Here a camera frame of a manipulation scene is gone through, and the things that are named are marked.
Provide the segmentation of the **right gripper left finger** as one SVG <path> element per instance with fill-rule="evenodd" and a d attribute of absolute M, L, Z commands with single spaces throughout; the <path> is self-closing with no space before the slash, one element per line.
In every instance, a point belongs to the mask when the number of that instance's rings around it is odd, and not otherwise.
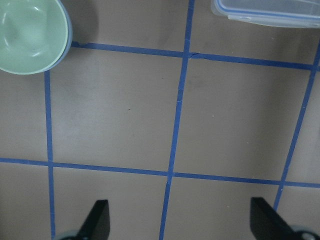
<path fill-rule="evenodd" d="M 97 200 L 78 231 L 78 239 L 107 240 L 110 230 L 109 202 L 107 199 Z"/>

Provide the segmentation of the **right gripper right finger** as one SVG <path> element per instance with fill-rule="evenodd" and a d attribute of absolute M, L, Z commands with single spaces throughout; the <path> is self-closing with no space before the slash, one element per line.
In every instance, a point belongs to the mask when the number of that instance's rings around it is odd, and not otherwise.
<path fill-rule="evenodd" d="M 263 197 L 250 199 L 250 230 L 256 240 L 294 240 L 295 231 Z"/>

